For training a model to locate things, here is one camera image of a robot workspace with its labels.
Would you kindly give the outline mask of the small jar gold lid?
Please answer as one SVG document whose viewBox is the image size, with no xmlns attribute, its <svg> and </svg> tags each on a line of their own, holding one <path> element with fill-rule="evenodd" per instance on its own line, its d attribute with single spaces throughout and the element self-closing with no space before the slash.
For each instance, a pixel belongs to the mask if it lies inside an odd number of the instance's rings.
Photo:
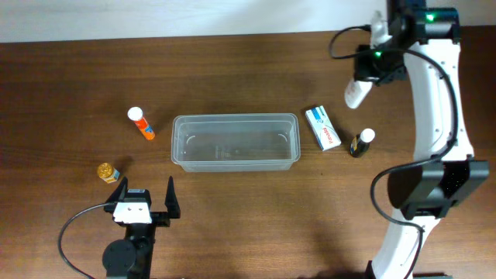
<svg viewBox="0 0 496 279">
<path fill-rule="evenodd" d="M 100 164 L 97 168 L 97 175 L 106 183 L 110 184 L 119 179 L 119 171 L 109 163 Z"/>
</svg>

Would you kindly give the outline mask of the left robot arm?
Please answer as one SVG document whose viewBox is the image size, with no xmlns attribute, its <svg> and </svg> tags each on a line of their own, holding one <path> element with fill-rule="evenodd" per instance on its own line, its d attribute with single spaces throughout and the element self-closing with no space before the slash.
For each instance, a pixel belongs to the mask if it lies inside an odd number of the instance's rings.
<svg viewBox="0 0 496 279">
<path fill-rule="evenodd" d="M 102 255 L 107 278 L 149 278 L 153 259 L 155 232 L 168 227 L 172 219 L 181 217 L 181 209 L 174 189 L 174 179 L 167 182 L 165 212 L 151 210 L 151 196 L 146 189 L 129 189 L 124 177 L 106 200 L 104 211 L 126 229 L 122 239 L 110 243 Z"/>
</svg>

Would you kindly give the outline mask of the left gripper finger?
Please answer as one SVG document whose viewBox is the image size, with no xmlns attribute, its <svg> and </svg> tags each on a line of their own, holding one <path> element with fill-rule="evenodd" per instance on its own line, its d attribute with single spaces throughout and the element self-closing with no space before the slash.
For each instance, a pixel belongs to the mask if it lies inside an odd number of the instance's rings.
<svg viewBox="0 0 496 279">
<path fill-rule="evenodd" d="M 123 177 L 119 186 L 111 193 L 108 199 L 105 201 L 106 203 L 114 203 L 124 199 L 126 192 L 128 189 L 128 179 L 127 177 Z"/>
<path fill-rule="evenodd" d="M 180 214 L 181 208 L 175 194 L 174 179 L 172 176 L 169 177 L 167 182 L 167 193 L 165 196 L 164 204 L 167 208 L 168 214 Z"/>
</svg>

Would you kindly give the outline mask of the dark bottle white cap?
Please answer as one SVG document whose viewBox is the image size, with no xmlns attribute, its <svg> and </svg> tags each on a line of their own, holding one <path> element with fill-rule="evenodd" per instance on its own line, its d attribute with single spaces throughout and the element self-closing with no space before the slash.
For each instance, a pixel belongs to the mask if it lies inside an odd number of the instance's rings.
<svg viewBox="0 0 496 279">
<path fill-rule="evenodd" d="M 375 132 L 372 129 L 364 129 L 353 138 L 350 144 L 350 155 L 355 158 L 362 157 L 368 151 L 374 138 Z"/>
</svg>

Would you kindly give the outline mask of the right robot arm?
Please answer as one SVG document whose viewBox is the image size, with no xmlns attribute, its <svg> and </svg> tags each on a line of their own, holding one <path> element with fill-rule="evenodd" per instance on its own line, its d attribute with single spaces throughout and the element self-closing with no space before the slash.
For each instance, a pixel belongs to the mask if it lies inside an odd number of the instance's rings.
<svg viewBox="0 0 496 279">
<path fill-rule="evenodd" d="M 393 210 L 368 278 L 410 278 L 431 231 L 489 175 L 476 160 L 460 100 L 460 24 L 454 8 L 389 1 L 370 22 L 370 42 L 357 48 L 347 105 L 360 105 L 373 86 L 408 77 L 415 114 L 414 160 L 384 170 Z"/>
</svg>

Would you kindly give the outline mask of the white Panadol box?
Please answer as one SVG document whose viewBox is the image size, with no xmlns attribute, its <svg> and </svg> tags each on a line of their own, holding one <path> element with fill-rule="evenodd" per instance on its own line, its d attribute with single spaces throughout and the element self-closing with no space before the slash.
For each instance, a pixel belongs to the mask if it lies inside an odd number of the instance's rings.
<svg viewBox="0 0 496 279">
<path fill-rule="evenodd" d="M 342 142 L 322 105 L 307 110 L 305 116 L 322 151 L 341 145 Z"/>
</svg>

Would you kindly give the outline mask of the white spray bottle clear cap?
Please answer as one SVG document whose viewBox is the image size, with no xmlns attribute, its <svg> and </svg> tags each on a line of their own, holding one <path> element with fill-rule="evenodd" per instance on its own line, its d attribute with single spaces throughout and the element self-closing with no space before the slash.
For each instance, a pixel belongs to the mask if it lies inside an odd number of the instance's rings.
<svg viewBox="0 0 496 279">
<path fill-rule="evenodd" d="M 351 79 L 344 92 L 346 105 L 350 109 L 357 109 L 373 85 L 374 83 L 371 81 L 355 81 Z"/>
</svg>

